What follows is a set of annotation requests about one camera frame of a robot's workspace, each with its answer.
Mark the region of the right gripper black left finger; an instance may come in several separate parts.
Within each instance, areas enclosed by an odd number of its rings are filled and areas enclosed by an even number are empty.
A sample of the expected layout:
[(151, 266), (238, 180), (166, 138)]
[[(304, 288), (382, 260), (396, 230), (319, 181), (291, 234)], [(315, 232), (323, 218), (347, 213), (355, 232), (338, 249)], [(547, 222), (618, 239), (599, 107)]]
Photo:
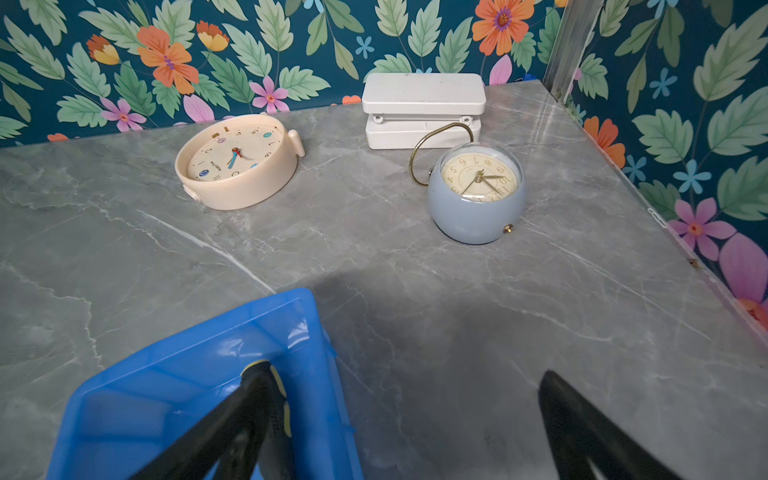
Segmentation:
[(142, 467), (133, 479), (250, 479), (259, 473), (263, 426), (257, 425), (262, 380), (247, 381), (170, 447)]

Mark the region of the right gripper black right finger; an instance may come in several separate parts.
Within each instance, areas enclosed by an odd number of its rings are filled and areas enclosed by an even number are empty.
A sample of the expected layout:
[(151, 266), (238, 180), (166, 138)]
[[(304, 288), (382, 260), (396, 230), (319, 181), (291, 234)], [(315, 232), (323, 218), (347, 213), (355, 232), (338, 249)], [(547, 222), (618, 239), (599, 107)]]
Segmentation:
[(679, 477), (552, 370), (541, 379), (538, 404), (561, 479)]

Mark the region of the black yellow screwdriver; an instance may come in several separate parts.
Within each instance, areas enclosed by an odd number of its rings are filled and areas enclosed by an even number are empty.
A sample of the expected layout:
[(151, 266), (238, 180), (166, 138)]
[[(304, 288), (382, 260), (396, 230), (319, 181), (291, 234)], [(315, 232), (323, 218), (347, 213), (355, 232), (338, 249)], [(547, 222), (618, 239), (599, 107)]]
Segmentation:
[(257, 394), (257, 425), (263, 426), (258, 452), (259, 473), (263, 479), (297, 479), (290, 424), (290, 405), (277, 369), (267, 360), (248, 365), (241, 374), (242, 384), (262, 380), (266, 387)]

